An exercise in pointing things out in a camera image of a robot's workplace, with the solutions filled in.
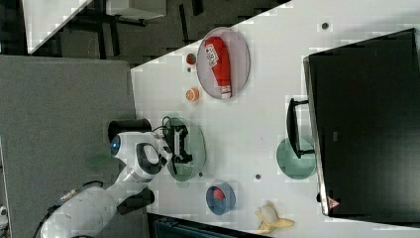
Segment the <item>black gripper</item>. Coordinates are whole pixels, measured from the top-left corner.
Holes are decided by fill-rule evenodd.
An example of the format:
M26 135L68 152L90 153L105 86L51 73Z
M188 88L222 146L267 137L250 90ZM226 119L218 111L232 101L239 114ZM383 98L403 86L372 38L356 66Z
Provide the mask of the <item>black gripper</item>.
M171 126L165 130L164 136L173 153L174 163L187 164L192 161L192 156L185 150L185 138L188 135L187 129L182 126Z

